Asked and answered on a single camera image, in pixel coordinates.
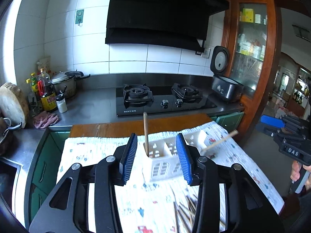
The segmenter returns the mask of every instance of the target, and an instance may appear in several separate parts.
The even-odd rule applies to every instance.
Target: cabinet handle
[[[42,205],[42,197],[41,197],[41,195],[39,194],[39,208],[41,207],[41,205]]]
[[[42,170],[41,178],[40,178],[39,182],[42,182],[42,181],[43,181],[43,176],[44,176],[45,169],[46,169],[46,162],[43,161],[43,170]]]

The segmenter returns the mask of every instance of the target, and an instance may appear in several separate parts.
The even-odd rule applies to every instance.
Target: stainless steel countertop
[[[203,94],[212,100],[217,107],[204,110],[150,115],[149,118],[197,113],[206,113],[209,116],[216,116],[242,111],[244,109],[240,103],[228,104],[218,100],[215,96],[211,95],[211,90],[204,90]],[[3,158],[21,166],[21,170],[17,176],[16,188],[13,190],[12,206],[15,216],[22,225],[25,226],[25,217],[28,217],[29,205],[25,197],[29,197],[31,176],[35,168],[35,162],[40,153],[39,149],[42,147],[45,137],[49,134],[49,130],[70,130],[75,124],[114,123],[143,119],[142,116],[118,118],[116,116],[115,97],[115,88],[80,91],[73,98],[66,100],[68,107],[67,112],[61,114],[58,110],[56,111],[57,115],[61,118],[57,124],[42,130],[37,130],[31,127],[31,125],[28,125],[23,130],[14,131],[14,149],[5,154]]]
[[[220,101],[214,95],[211,95],[211,90],[204,90],[203,94],[211,101],[213,101],[217,107],[210,109],[149,115],[148,118],[162,118],[198,113],[206,113],[209,116],[216,116],[242,111],[244,109],[240,103],[225,103]],[[69,130],[72,125],[75,124],[115,123],[143,119],[142,116],[117,117],[115,88],[80,91],[72,99],[67,99],[66,104],[68,110],[65,113],[61,114],[58,110],[56,111],[57,115],[60,116],[61,121],[49,127],[49,129]]]

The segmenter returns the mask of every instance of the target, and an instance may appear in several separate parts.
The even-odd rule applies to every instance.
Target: floor
[[[274,110],[267,105],[262,114],[274,116]],[[254,130],[243,150],[256,162],[279,194],[286,196],[291,185],[293,160],[278,151],[273,138]]]

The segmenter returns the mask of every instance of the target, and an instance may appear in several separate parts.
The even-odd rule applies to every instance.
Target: stove knob
[[[182,99],[177,99],[176,105],[178,107],[181,107],[182,104],[183,104],[183,100]]]
[[[169,105],[169,101],[168,100],[163,100],[162,103],[161,103],[161,106],[166,109]]]

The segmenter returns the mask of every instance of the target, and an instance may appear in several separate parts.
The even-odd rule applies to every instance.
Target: green cabinet door
[[[42,192],[39,188],[35,188],[34,192],[30,196],[30,208],[29,208],[29,219],[30,222],[35,218],[36,213],[40,209],[41,205],[47,198],[47,195]]]
[[[53,131],[51,135],[60,152],[63,153],[65,140],[69,137],[70,131]]]
[[[49,194],[56,185],[61,157],[61,152],[49,135],[43,144],[32,179],[32,183],[46,194]]]
[[[218,117],[216,122],[228,132],[235,130],[241,122],[243,112],[236,112],[226,116]]]

